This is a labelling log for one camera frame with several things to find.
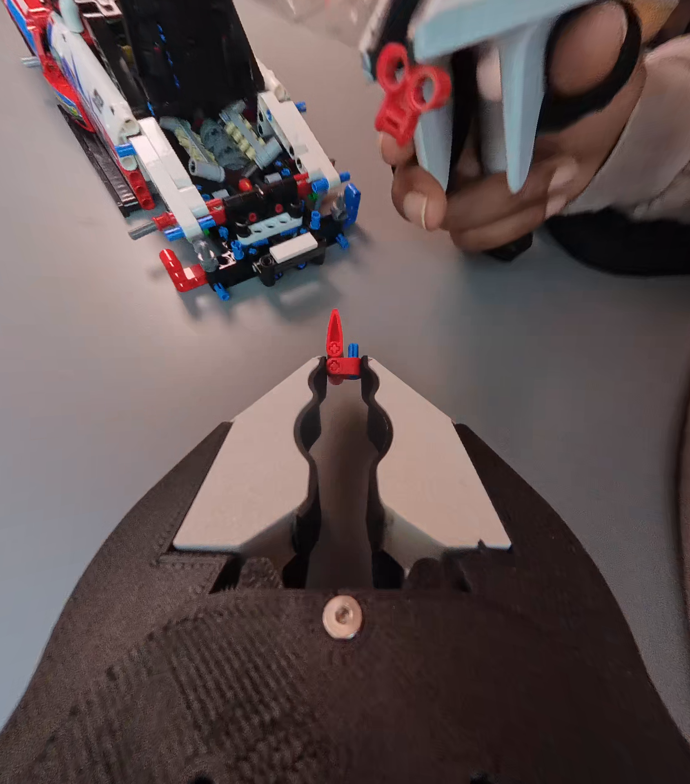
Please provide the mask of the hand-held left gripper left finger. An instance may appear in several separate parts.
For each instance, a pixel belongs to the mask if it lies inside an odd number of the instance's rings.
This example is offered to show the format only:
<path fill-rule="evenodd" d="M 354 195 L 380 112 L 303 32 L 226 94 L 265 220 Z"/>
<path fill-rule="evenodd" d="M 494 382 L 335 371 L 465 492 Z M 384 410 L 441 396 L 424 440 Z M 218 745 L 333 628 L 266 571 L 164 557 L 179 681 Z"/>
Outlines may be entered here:
<path fill-rule="evenodd" d="M 228 422 L 173 540 L 182 553 L 268 559 L 286 587 L 307 585 L 321 530 L 318 469 L 328 377 L 312 358 Z"/>

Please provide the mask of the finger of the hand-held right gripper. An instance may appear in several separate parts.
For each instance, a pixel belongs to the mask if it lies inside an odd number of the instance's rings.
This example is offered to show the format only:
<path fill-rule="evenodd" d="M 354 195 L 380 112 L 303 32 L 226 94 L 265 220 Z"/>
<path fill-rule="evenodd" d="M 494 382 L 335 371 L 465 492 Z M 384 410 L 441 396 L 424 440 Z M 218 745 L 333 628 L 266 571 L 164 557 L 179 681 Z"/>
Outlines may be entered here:
<path fill-rule="evenodd" d="M 443 191 L 462 146 L 462 111 L 456 92 L 445 105 L 421 113 L 414 133 L 417 162 Z"/>
<path fill-rule="evenodd" d="M 412 52 L 430 63 L 481 44 L 498 54 L 503 119 L 494 148 L 503 150 L 502 168 L 490 154 L 488 170 L 506 172 L 510 191 L 525 185 L 532 163 L 545 94 L 546 44 L 557 20 L 584 5 L 574 1 L 431 1 L 421 3 L 409 23 Z"/>

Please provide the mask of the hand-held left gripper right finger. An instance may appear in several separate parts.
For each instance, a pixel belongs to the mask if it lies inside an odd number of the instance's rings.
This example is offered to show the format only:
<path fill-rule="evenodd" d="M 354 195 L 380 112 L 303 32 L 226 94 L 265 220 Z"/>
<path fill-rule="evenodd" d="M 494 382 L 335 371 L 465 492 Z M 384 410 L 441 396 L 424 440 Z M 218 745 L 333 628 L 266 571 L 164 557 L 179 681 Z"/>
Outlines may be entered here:
<path fill-rule="evenodd" d="M 509 552 L 504 524 L 452 418 L 374 358 L 362 359 L 372 584 L 402 586 L 414 565 Z"/>

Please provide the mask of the small red connector brick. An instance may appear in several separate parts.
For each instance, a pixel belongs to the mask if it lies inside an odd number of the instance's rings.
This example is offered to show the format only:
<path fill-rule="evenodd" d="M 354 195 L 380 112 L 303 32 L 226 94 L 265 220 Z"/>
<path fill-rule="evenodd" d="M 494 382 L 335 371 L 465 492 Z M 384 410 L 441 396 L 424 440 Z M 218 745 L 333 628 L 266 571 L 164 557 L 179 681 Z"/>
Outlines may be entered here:
<path fill-rule="evenodd" d="M 400 146 L 408 146 L 420 117 L 441 109 L 451 95 L 452 80 L 444 67 L 416 64 L 398 42 L 386 44 L 376 62 L 383 100 L 374 126 Z"/>

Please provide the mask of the toy brick race car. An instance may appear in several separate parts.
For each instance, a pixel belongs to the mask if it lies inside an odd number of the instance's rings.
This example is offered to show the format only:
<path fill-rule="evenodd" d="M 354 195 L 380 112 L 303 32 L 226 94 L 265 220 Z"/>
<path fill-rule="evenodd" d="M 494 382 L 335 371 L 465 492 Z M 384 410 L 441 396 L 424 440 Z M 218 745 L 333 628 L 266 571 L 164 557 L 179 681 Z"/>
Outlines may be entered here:
<path fill-rule="evenodd" d="M 361 194 L 275 74 L 230 1 L 5 1 L 60 112 L 134 239 L 163 249 L 178 292 L 226 301 L 256 279 L 347 249 Z"/>

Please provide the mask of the person's right forearm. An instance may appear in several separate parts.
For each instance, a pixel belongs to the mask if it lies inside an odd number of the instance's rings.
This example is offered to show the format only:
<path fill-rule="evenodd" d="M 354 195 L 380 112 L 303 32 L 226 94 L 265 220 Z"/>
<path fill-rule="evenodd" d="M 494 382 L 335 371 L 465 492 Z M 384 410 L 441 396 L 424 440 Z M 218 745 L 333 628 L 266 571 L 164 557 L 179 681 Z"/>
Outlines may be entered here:
<path fill-rule="evenodd" d="M 565 214 L 611 208 L 634 221 L 690 224 L 690 35 L 653 50 L 644 67 L 623 134 Z"/>

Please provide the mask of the person's right hand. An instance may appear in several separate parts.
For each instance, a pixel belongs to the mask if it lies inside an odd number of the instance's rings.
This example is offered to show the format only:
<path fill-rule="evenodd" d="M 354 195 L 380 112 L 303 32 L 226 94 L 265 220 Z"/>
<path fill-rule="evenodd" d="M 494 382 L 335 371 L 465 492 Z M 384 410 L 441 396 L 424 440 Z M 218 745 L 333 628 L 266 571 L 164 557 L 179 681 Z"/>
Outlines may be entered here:
<path fill-rule="evenodd" d="M 547 58 L 552 96 L 578 99 L 605 81 L 627 31 L 626 11 L 618 2 L 596 2 L 567 21 Z M 400 146 L 379 133 L 381 158 L 394 173 L 394 207 L 424 230 L 448 232 L 454 245 L 465 252 L 491 251 L 519 240 L 585 191 L 619 141 L 641 97 L 644 79 L 644 65 L 638 61 L 623 88 L 601 111 L 561 132 L 540 136 L 525 185 L 515 194 L 503 173 L 486 175 L 470 151 L 463 152 L 452 179 L 453 191 L 446 194 L 418 165 L 412 143 Z"/>

